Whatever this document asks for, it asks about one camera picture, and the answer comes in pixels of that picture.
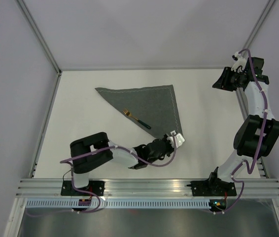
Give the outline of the gold fork green handle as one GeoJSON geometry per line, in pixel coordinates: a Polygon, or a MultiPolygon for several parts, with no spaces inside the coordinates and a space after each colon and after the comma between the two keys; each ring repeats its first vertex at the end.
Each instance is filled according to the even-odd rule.
{"type": "Polygon", "coordinates": [[[140,120],[140,119],[136,118],[135,116],[133,116],[129,110],[123,109],[123,113],[124,113],[126,116],[128,116],[128,117],[134,119],[136,122],[138,122],[139,124],[141,124],[141,125],[144,126],[145,128],[151,129],[151,126],[150,126],[150,125],[148,125],[147,123],[145,123],[145,122],[143,122],[142,120],[140,120]]]}

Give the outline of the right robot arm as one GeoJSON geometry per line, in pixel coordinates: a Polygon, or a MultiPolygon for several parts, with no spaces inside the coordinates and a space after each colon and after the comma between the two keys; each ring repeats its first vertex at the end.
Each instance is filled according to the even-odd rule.
{"type": "Polygon", "coordinates": [[[264,60],[245,59],[239,53],[233,59],[233,66],[224,68],[213,88],[242,90],[248,103],[248,116],[235,135],[232,154],[209,176],[207,190],[212,195],[232,189],[236,175],[243,168],[251,174],[257,160],[269,155],[279,137],[279,121],[269,104],[269,78],[262,74],[264,60]]]}

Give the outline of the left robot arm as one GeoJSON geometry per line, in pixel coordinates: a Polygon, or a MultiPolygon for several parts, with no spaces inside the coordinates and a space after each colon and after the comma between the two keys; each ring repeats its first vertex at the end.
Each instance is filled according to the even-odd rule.
{"type": "Polygon", "coordinates": [[[175,150],[184,142],[182,134],[176,131],[165,134],[163,138],[155,139],[148,144],[129,149],[113,143],[105,132],[75,140],[70,144],[72,190],[80,196],[87,194],[89,173],[110,161],[134,170],[147,166],[157,167],[155,162],[165,157],[170,157],[169,162],[171,162],[175,150]]]}

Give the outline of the grey cloth napkin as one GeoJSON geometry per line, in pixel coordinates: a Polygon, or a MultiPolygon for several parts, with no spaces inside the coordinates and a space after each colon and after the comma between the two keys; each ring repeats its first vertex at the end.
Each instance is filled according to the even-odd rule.
{"type": "Polygon", "coordinates": [[[162,138],[174,130],[183,134],[172,85],[131,89],[97,87],[95,90],[122,115],[126,109],[149,125],[150,129],[127,117],[154,138],[162,138]]]}

